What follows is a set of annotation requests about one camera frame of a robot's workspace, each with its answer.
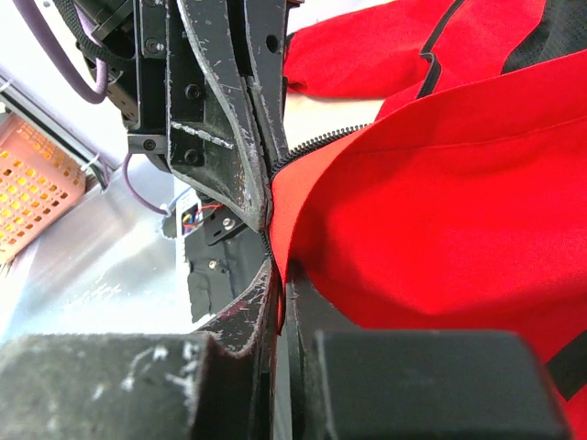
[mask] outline red jacket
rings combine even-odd
[[[368,328],[506,329],[544,362],[573,340],[584,347],[578,4],[397,0],[295,34],[292,90],[386,101],[377,123],[275,177],[271,245],[283,278],[299,260]],[[587,439],[584,378],[561,401]]]

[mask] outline basket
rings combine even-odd
[[[0,263],[6,263],[73,206],[85,174],[15,114],[0,126]]]

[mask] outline red sleeve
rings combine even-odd
[[[428,63],[418,53],[451,3],[396,0],[298,31],[285,62],[290,92],[386,98],[421,82]]]

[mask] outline bolt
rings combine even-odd
[[[200,95],[202,94],[200,92],[200,88],[195,85],[195,84],[190,84],[187,87],[185,87],[185,97],[189,100],[194,100],[200,97]]]
[[[163,50],[163,45],[155,38],[148,38],[147,41],[145,41],[145,49],[148,53],[156,55]]]
[[[194,165],[200,159],[200,153],[195,149],[188,149],[183,158],[188,164]]]
[[[147,139],[145,142],[143,142],[143,148],[146,151],[153,151],[155,147],[157,147],[157,143],[153,139]]]
[[[222,226],[226,229],[226,231],[229,231],[230,229],[232,229],[233,227],[235,227],[235,224],[237,222],[235,222],[235,220],[233,218],[225,218],[222,221]]]

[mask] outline zipper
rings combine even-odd
[[[275,163],[273,163],[273,165],[271,166],[271,179],[273,180],[275,178],[275,175],[279,171],[283,170],[290,163],[292,163],[298,159],[301,159],[303,156],[306,156],[310,153],[313,153],[313,152],[321,149],[322,147],[325,147],[326,145],[331,144],[332,142],[334,142],[336,140],[339,140],[339,139],[342,139],[348,135],[351,135],[355,131],[359,131],[368,125],[369,124],[359,124],[357,126],[347,126],[345,128],[341,128],[339,130],[329,131],[328,133],[326,133],[322,136],[314,137],[310,140],[307,140],[303,144],[298,145],[296,148],[294,148],[292,151],[287,153],[281,159],[279,159],[279,160],[275,161]]]

